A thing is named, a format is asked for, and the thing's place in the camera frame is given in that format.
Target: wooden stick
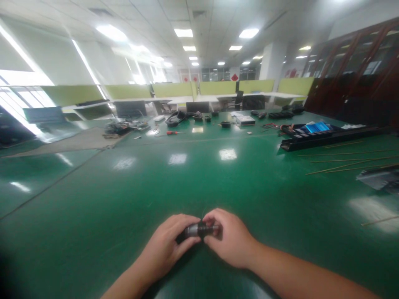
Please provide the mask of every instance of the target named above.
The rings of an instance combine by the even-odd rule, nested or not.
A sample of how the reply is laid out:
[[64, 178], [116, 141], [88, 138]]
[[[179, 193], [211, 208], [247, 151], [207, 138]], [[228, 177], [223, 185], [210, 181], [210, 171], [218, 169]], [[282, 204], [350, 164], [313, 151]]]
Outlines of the wooden stick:
[[373, 165], [373, 166], [366, 166], [366, 167], [356, 167], [356, 168], [348, 168], [348, 169], [340, 169], [340, 170], [333, 170], [331, 172], [326, 172], [326, 173], [332, 173], [332, 172], [342, 172], [342, 171], [348, 171], [348, 170], [357, 170], [357, 169], [366, 169], [366, 168], [375, 168], [375, 167], [389, 167], [389, 166], [394, 166], [396, 164], [381, 164], [381, 165]]
[[376, 221], [373, 221], [373, 222], [363, 223], [363, 224], [361, 224], [361, 226], [372, 225], [372, 224], [376, 224], [376, 223], [380, 223], [380, 222], [384, 222], [384, 221], [388, 221], [388, 220], [396, 219], [396, 218], [399, 218], [399, 215], [398, 216], [388, 217], [388, 218], [381, 219], [381, 220], [376, 220]]
[[360, 161], [360, 162], [351, 163], [351, 164], [347, 164], [347, 165], [342, 165], [342, 166], [338, 166], [338, 167], [334, 167], [334, 168], [330, 168], [330, 169], [320, 170], [320, 171], [317, 171], [317, 172], [311, 172], [311, 173], [308, 173], [308, 174], [305, 174], [305, 175], [316, 174], [316, 173], [321, 173], [321, 172], [327, 172], [329, 170], [334, 170], [334, 169], [343, 168], [343, 167], [346, 167], [346, 166], [352, 166], [352, 165], [356, 165], [356, 164], [366, 163], [366, 162], [370, 162], [370, 161], [374, 161], [374, 159], [370, 159], [370, 160], [367, 160], [367, 161]]
[[[382, 149], [382, 150], [377, 150], [377, 151], [371, 151], [371, 152], [354, 152], [354, 153], [343, 153], [343, 154], [370, 154], [374, 152], [393, 152], [397, 151], [397, 149]], [[298, 155], [298, 157], [313, 157], [313, 156], [337, 156], [337, 155], [343, 155], [343, 154], [313, 154], [313, 155]]]
[[[399, 156], [392, 156], [392, 157], [382, 157], [379, 159], [391, 159], [391, 158], [398, 158]], [[367, 159], [347, 159], [347, 160], [328, 160], [328, 161], [311, 161], [311, 163], [323, 163], [323, 162], [346, 162], [346, 161], [365, 161], [365, 160], [370, 160], [370, 158]]]
[[344, 146], [344, 145], [351, 145], [351, 144], [361, 143], [361, 142], [363, 142], [363, 141], [356, 141], [356, 142], [344, 143], [344, 144], [340, 144], [340, 145], [329, 145], [329, 146], [326, 146], [326, 147], [324, 147], [324, 148], [340, 147], [340, 146]]

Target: gray cloth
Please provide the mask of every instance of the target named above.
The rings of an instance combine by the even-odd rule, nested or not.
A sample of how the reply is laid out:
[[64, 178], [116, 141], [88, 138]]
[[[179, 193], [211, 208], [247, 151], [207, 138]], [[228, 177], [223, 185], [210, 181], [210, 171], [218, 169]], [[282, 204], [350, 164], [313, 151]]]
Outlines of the gray cloth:
[[23, 152], [7, 157], [23, 157], [23, 156], [33, 156], [38, 154], [53, 154], [58, 152], [71, 152], [77, 150], [91, 150], [91, 149], [102, 149], [105, 147], [113, 147], [118, 143], [121, 138], [105, 139], [102, 135], [104, 134], [104, 129], [99, 127], [94, 127], [76, 134], [73, 137], [66, 138], [54, 143], [49, 143], [43, 145], [37, 149]]

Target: screwdriver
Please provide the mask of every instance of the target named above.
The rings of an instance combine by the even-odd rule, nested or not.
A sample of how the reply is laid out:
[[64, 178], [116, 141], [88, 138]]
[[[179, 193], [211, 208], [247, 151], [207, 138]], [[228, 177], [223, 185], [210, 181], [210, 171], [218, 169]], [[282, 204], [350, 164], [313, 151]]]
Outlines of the screwdriver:
[[166, 132], [166, 134], [168, 134], [168, 135], [173, 135], [173, 134], [185, 134], [185, 133], [182, 133], [182, 132], [173, 132], [173, 131], [167, 131], [167, 132]]

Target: green cubicle partition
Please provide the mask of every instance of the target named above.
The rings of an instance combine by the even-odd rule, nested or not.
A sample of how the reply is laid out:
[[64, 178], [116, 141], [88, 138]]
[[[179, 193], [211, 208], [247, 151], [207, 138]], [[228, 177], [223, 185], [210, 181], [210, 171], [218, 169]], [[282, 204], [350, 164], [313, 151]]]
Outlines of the green cubicle partition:
[[198, 85], [196, 82], [191, 82], [192, 98], [195, 100], [198, 95]]
[[191, 84], [186, 83], [155, 83], [152, 85], [157, 98], [172, 96], [191, 96]]
[[271, 92], [274, 80], [248, 80], [240, 81], [240, 90], [244, 93]]
[[199, 93], [202, 95], [219, 95], [236, 93], [235, 81], [201, 82]]
[[111, 99], [151, 98], [150, 85], [105, 85]]
[[92, 100], [103, 99], [96, 85], [41, 86], [57, 106], [65, 107]]
[[278, 92], [307, 96], [313, 84], [313, 80], [313, 77], [281, 79], [278, 85]]

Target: left hand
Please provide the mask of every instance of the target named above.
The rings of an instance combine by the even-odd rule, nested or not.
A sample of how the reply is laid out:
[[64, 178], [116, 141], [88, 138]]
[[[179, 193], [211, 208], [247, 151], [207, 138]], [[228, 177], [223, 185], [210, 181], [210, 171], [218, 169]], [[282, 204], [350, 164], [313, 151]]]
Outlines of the left hand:
[[186, 251], [201, 242], [200, 237], [190, 237], [179, 245], [175, 240], [187, 226], [200, 221], [197, 217], [179, 214], [169, 217], [157, 228], [133, 264], [147, 283], [152, 284], [164, 277]]

